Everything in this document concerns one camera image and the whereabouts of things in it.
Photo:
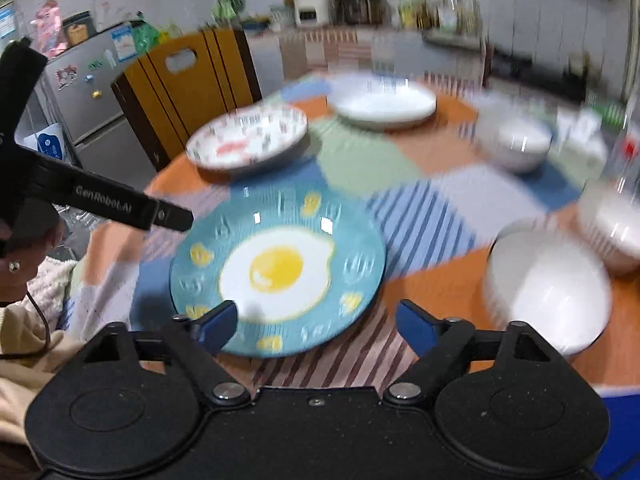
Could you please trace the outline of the blue fried egg plate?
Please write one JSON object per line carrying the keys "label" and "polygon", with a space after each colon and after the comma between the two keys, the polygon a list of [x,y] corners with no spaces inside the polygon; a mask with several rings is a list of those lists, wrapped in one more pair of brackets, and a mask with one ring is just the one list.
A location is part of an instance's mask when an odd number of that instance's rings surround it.
{"label": "blue fried egg plate", "polygon": [[380,228],[356,200],[310,185],[263,188],[195,221],[170,265],[171,300],[189,318],[231,300],[238,324],[224,352],[292,356],[360,318],[385,260]]}

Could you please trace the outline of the white ribbed bowl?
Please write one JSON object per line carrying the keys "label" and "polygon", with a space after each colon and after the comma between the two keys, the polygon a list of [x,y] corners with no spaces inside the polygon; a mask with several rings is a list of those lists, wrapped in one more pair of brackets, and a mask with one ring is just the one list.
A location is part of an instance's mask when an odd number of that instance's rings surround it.
{"label": "white ribbed bowl", "polygon": [[552,133],[532,118],[491,114],[480,116],[474,141],[488,162],[512,174],[530,174],[547,159]]}
{"label": "white ribbed bowl", "polygon": [[639,269],[639,202],[612,185],[588,182],[577,203],[578,230],[608,272]]}
{"label": "white ribbed bowl", "polygon": [[483,300],[495,326],[524,322],[562,356],[594,344],[612,312],[602,261],[558,230],[503,230],[489,249]]}

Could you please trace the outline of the white patterned plate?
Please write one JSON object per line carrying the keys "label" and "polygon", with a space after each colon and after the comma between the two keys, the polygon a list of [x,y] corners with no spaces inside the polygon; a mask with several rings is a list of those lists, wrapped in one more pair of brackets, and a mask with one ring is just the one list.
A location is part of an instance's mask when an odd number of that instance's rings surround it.
{"label": "white patterned plate", "polygon": [[297,107],[255,104],[199,128],[186,144],[186,157],[206,170],[245,169],[294,148],[307,129],[307,115]]}

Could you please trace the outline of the white plate dark rim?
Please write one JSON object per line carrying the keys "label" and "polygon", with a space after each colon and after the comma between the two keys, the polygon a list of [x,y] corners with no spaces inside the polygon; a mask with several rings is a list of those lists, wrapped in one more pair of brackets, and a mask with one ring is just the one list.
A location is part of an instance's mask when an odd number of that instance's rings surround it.
{"label": "white plate dark rim", "polygon": [[349,124],[372,131],[404,130],[435,116],[437,96],[404,78],[358,73],[331,81],[329,108]]}

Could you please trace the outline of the grey refrigerator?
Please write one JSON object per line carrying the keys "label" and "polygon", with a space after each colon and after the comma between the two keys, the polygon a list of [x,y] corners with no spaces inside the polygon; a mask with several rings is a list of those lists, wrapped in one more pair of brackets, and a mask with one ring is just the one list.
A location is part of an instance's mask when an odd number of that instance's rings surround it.
{"label": "grey refrigerator", "polygon": [[134,25],[123,22],[49,61],[43,78],[70,142],[77,144],[120,117],[112,83],[137,56]]}

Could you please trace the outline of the colourful patchwork tablecloth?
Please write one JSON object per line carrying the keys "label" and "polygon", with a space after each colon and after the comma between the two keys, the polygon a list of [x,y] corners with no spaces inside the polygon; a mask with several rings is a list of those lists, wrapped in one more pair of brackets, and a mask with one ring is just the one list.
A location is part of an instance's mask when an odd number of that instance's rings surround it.
{"label": "colourful patchwork tablecloth", "polygon": [[[374,214],[388,247],[382,299],[356,326],[311,352],[267,361],[223,356],[221,364],[250,387],[385,387],[414,359],[395,328],[399,300],[491,328],[480,282],[498,232],[536,217],[575,227],[578,184],[565,179],[553,158],[539,177],[511,177],[485,165],[470,142],[476,110],[459,96],[440,94],[434,124],[367,133],[341,124],[329,110],[329,81],[313,74],[267,98],[291,102],[310,119],[310,145],[301,143],[303,154],[292,153],[292,162],[251,177],[227,177],[196,168],[181,154],[146,190],[199,217],[263,185],[311,183],[356,196]],[[155,271],[182,239],[180,233],[145,234],[115,223],[94,230],[58,326],[89,339],[108,322],[133,320],[131,306],[141,307],[146,297],[143,285],[160,291],[166,284],[165,273]],[[614,278],[613,306],[603,336],[573,364],[593,385],[639,388],[637,275]]]}

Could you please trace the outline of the yellow wooden chair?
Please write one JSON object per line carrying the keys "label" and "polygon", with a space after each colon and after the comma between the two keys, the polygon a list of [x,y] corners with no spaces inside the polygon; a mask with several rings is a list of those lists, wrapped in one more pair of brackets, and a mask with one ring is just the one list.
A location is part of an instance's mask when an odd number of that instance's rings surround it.
{"label": "yellow wooden chair", "polygon": [[231,28],[160,44],[126,68],[112,90],[157,171],[198,128],[262,99],[245,32]]}

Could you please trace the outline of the patchwork counter cloth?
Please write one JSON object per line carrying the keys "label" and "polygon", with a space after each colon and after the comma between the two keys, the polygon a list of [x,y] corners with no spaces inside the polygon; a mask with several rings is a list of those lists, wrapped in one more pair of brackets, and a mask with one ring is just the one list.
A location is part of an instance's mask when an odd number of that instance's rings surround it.
{"label": "patchwork counter cloth", "polygon": [[280,36],[279,48],[287,80],[311,72],[395,71],[394,35],[383,29],[332,27],[288,32]]}

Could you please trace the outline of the white rice cooker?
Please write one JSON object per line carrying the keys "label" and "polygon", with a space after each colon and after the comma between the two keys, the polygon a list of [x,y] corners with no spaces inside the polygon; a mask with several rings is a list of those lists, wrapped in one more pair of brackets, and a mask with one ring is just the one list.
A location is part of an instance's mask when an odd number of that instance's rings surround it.
{"label": "white rice cooker", "polygon": [[298,28],[316,28],[331,24],[331,0],[294,0]]}

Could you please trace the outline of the black pressure cooker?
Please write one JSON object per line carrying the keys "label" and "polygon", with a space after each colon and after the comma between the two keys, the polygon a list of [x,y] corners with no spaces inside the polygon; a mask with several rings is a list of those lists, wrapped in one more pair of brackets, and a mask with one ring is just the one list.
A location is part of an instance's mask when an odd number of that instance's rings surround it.
{"label": "black pressure cooker", "polygon": [[338,0],[338,18],[349,26],[378,26],[386,20],[385,0]]}

